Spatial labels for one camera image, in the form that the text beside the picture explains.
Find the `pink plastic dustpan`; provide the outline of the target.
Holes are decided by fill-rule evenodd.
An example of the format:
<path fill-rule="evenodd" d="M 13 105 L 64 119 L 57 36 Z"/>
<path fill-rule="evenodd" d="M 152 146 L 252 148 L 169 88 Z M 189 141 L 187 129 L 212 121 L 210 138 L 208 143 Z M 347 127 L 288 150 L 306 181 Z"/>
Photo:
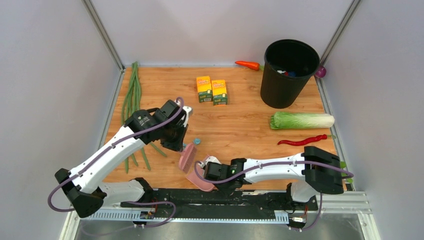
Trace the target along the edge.
<path fill-rule="evenodd" d="M 194 165 L 195 169 L 199 173 L 199 176 L 195 173 L 194 170 L 191 170 L 190 173 L 186 176 L 186 179 L 189 182 L 191 182 L 198 189 L 200 189 L 204 192 L 210 192 L 215 188 L 215 186 L 212 183 L 206 182 L 205 177 L 204 177 L 206 164 L 209 163 L 209 162 L 218 163 L 218 164 L 221 163 L 215 156 L 207 155 L 202 161 L 200 161 L 200 163 L 196 163 Z"/>

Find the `pink hand brush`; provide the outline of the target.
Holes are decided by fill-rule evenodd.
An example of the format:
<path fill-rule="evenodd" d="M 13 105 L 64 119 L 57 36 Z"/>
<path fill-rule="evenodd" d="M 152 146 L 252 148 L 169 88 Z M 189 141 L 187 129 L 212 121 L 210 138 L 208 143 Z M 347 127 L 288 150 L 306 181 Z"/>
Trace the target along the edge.
<path fill-rule="evenodd" d="M 180 153 L 178 167 L 183 173 L 187 174 L 189 172 L 190 167 L 195 160 L 196 154 L 197 147 L 193 142 L 187 144 L 183 151 Z"/>

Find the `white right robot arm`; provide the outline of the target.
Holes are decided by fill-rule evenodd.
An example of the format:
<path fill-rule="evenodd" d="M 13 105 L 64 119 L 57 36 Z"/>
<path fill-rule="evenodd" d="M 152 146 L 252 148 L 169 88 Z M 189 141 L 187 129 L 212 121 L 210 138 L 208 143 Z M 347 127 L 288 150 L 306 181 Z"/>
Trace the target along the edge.
<path fill-rule="evenodd" d="M 342 194 L 343 177 L 349 175 L 341 168 L 337 155 L 315 146 L 306 146 L 303 152 L 286 157 L 235 158 L 230 165 L 218 160 L 205 160 L 198 166 L 203 173 L 197 176 L 218 189 L 224 189 L 227 195 L 243 185 L 270 180 L 294 180 L 287 185 L 288 193 L 285 195 L 286 205 L 294 210 L 317 194 Z"/>

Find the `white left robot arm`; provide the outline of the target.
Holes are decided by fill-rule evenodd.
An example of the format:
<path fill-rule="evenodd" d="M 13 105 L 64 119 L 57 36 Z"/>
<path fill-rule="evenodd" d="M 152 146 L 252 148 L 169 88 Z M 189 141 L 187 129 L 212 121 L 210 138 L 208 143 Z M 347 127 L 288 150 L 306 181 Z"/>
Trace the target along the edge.
<path fill-rule="evenodd" d="M 153 201 L 142 178 L 127 182 L 104 182 L 125 159 L 148 144 L 159 141 L 168 150 L 183 152 L 183 141 L 188 129 L 193 108 L 186 106 L 182 97 L 166 101 L 160 108 L 135 111 L 118 132 L 91 157 L 80 165 L 68 170 L 59 169 L 54 177 L 58 186 L 49 194 L 47 203 L 56 212 L 66 212 L 53 205 L 53 195 L 62 190 L 69 200 L 71 212 L 80 218 L 87 218 L 103 206 L 122 202 L 136 202 L 147 207 Z"/>

